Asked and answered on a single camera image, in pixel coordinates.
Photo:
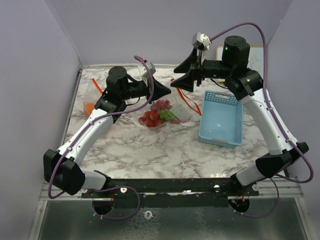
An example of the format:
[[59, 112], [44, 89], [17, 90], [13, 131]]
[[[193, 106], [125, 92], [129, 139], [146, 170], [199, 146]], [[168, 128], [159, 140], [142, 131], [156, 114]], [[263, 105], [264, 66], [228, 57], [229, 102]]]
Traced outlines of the purple grape bunch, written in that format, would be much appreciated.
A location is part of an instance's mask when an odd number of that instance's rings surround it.
[[[171, 111], [171, 108], [172, 108], [172, 105], [171, 105], [169, 100], [160, 100], [159, 99], [155, 103], [152, 104], [151, 111], [152, 110], [159, 111], [159, 110], [164, 110], [164, 109], [169, 109]], [[170, 123], [170, 124], [173, 124], [173, 125], [179, 125], [181, 123], [181, 121], [178, 119], [178, 117], [177, 117], [177, 119], [173, 119], [173, 120], [170, 120], [170, 121], [163, 121], [163, 122], [164, 123]]]

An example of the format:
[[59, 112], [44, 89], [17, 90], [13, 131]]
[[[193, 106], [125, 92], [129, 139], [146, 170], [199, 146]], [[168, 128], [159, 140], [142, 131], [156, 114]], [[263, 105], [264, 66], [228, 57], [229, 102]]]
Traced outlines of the clear bag orange zipper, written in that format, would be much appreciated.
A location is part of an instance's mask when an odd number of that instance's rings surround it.
[[102, 87], [103, 86], [99, 85], [94, 78], [91, 78], [88, 83], [82, 99], [83, 113], [86, 117], [86, 121], [82, 126], [83, 129], [86, 126], [89, 126], [92, 120], [107, 114], [106, 111], [102, 112], [102, 107], [99, 108], [99, 113], [95, 110], [97, 101], [100, 99], [102, 94], [105, 93]]

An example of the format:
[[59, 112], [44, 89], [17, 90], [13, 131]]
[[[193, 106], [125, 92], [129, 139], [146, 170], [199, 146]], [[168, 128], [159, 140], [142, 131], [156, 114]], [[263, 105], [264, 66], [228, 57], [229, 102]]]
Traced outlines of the green grape bunch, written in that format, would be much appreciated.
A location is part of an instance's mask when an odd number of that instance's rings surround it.
[[158, 110], [157, 113], [164, 122], [177, 119], [177, 117], [169, 109]]

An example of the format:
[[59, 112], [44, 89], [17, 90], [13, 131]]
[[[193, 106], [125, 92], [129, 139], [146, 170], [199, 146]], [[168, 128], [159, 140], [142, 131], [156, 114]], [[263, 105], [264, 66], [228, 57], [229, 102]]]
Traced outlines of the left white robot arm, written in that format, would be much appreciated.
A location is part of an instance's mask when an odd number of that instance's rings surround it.
[[93, 190], [101, 198], [110, 193], [109, 177], [98, 171], [83, 171], [82, 161], [101, 135], [127, 113], [127, 100], [146, 97], [150, 103], [171, 93], [169, 88], [155, 80], [155, 72], [154, 65], [148, 61], [139, 66], [141, 80], [132, 78], [122, 66], [114, 66], [108, 71], [106, 88], [86, 122], [70, 140], [57, 150], [48, 149], [43, 156], [50, 199], [55, 199], [52, 187], [71, 196], [80, 190]]

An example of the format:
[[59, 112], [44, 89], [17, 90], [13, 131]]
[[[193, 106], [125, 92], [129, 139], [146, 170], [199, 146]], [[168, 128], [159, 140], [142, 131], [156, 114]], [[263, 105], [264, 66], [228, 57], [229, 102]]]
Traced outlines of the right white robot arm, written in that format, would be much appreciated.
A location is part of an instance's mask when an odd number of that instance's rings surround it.
[[224, 40], [221, 60], [207, 60], [203, 56], [209, 50], [211, 41], [197, 32], [192, 38], [193, 50], [186, 60], [174, 69], [183, 76], [174, 80], [171, 86], [193, 92], [202, 80], [224, 79], [224, 85], [249, 111], [266, 143], [268, 153], [255, 163], [235, 173], [229, 189], [240, 196], [248, 185], [271, 178], [293, 165], [309, 151], [306, 142], [298, 140], [285, 127], [271, 100], [264, 90], [261, 75], [248, 68], [250, 45], [241, 36], [228, 36]]

